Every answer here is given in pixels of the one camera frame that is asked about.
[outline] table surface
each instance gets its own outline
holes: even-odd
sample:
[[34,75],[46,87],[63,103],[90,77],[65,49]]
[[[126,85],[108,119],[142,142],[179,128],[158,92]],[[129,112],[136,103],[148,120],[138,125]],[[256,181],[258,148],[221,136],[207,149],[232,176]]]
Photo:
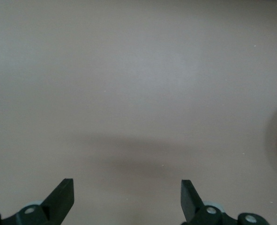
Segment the table surface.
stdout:
[[277,1],[0,0],[0,213],[64,178],[63,225],[179,225],[182,179],[277,225]]

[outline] gray surface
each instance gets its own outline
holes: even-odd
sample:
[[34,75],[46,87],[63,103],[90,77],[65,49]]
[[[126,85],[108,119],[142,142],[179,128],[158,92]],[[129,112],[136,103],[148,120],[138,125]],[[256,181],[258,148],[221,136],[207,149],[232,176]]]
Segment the gray surface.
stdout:
[[277,1],[0,1],[0,212],[178,225],[180,181],[277,225]]

